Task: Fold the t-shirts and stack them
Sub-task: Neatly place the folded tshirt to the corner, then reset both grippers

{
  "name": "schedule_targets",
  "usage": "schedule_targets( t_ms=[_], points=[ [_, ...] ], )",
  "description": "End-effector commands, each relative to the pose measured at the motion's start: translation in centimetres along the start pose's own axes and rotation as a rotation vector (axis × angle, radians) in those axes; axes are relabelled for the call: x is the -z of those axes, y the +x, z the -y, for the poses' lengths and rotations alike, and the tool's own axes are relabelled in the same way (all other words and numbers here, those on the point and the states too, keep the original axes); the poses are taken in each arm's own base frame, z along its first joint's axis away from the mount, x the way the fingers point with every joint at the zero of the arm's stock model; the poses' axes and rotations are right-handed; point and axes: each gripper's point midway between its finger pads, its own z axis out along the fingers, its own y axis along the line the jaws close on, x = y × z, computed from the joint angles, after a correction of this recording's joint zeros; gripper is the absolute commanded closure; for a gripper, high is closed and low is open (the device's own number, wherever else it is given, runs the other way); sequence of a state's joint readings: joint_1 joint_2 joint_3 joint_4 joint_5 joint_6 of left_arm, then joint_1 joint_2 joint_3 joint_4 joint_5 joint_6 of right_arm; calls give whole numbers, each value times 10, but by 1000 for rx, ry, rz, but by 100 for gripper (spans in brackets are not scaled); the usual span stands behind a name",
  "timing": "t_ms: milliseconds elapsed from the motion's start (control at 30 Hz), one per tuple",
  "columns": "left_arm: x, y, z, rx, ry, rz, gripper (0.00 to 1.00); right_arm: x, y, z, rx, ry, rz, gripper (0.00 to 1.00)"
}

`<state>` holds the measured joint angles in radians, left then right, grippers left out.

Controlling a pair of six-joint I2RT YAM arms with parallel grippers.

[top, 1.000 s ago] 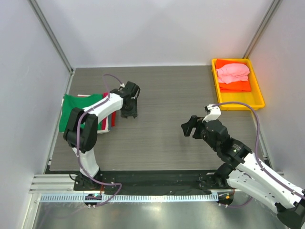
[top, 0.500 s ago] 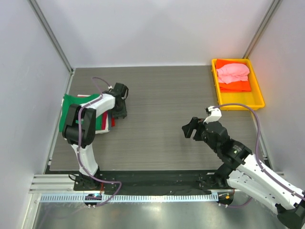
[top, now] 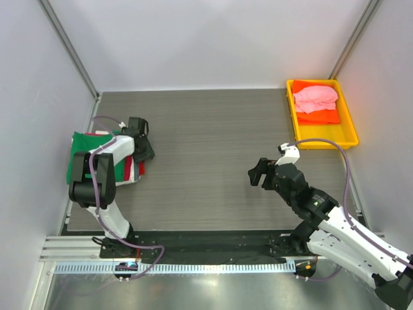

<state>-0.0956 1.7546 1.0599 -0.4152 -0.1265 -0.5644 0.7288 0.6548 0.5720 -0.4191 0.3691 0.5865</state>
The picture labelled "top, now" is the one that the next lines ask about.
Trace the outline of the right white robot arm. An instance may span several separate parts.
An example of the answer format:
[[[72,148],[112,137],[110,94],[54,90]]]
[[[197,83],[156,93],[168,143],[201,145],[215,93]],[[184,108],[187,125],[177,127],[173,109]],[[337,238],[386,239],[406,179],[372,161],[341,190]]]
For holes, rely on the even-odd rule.
[[[389,307],[408,309],[412,255],[345,214],[333,197],[311,187],[293,163],[260,158],[248,177],[252,186],[276,191],[301,218],[290,241],[296,254],[324,256],[364,280]]]

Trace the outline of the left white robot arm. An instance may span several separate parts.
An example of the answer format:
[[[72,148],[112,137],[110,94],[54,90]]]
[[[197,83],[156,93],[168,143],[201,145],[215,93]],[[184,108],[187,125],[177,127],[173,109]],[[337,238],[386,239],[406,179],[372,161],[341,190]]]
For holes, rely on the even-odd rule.
[[[121,257],[129,258],[137,249],[155,251],[159,246],[139,245],[132,224],[121,214],[115,201],[115,166],[131,158],[132,176],[140,178],[145,173],[145,162],[154,159],[155,153],[148,139],[146,119],[130,117],[127,124],[120,122],[119,126],[120,133],[110,132],[106,143],[73,155],[68,195],[103,228],[105,238],[101,247],[114,247]]]

